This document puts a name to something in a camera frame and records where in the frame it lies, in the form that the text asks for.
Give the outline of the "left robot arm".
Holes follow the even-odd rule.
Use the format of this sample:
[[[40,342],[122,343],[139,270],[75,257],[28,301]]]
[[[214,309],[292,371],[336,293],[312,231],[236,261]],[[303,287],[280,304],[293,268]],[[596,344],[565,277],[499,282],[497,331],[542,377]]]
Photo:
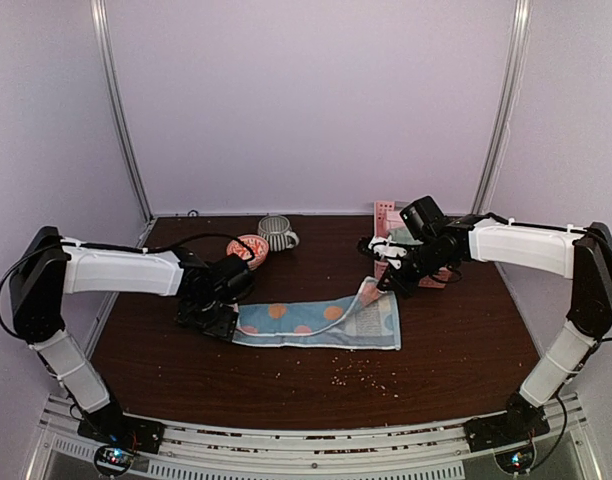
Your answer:
[[[5,332],[37,353],[84,420],[109,444],[123,442],[130,424],[67,331],[62,299],[85,292],[174,297],[181,325],[230,342],[238,320],[235,306],[253,288],[252,260],[229,254],[206,262],[187,248],[187,242],[156,248],[82,242],[44,226],[0,280],[0,289],[9,291],[12,312]]]

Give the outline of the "pink plastic basket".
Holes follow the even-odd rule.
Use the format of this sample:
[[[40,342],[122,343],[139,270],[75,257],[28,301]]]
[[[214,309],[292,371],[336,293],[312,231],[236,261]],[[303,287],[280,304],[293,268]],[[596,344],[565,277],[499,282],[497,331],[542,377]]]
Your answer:
[[[403,207],[403,203],[376,201],[374,203],[374,235],[390,238],[394,243],[405,245],[419,244],[419,241],[413,239],[399,215]],[[450,271],[442,268],[436,274],[436,277],[442,280],[442,282],[425,277],[419,281],[418,286],[422,288],[443,289],[447,282],[451,280],[451,276],[452,273]]]

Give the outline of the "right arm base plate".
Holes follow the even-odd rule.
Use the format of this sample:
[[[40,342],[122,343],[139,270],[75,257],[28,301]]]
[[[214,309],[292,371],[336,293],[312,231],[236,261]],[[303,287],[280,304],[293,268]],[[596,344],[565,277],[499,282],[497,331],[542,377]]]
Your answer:
[[[526,443],[532,438],[550,432],[544,417],[531,421],[528,425],[511,421],[507,412],[477,417],[463,424],[466,440],[471,452],[498,449],[516,443]]]

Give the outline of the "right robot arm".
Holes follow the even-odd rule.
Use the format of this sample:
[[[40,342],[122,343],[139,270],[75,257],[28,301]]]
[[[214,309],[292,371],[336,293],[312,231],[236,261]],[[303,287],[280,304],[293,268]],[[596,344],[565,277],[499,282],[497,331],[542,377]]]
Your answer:
[[[367,253],[386,262],[382,290],[411,296],[422,279],[467,263],[497,267],[540,358],[508,398],[503,414],[471,420],[477,439],[516,442],[545,428],[544,406],[573,380],[612,329],[612,234],[587,227],[521,222],[495,213],[446,215],[430,196],[399,217],[411,243],[376,234]]]

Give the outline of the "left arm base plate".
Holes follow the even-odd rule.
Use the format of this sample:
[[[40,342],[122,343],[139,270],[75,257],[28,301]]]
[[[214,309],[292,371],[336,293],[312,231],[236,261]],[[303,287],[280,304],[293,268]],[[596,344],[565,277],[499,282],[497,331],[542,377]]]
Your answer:
[[[82,411],[79,436],[120,447],[124,450],[157,454],[165,433],[159,421],[126,415],[116,404],[90,413]]]

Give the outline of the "blue patterned towel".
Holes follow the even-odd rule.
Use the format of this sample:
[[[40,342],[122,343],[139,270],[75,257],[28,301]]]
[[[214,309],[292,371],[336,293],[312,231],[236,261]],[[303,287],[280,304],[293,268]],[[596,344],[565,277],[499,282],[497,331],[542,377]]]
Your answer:
[[[242,305],[233,342],[258,348],[399,350],[397,297],[367,277],[356,294],[336,300]]]

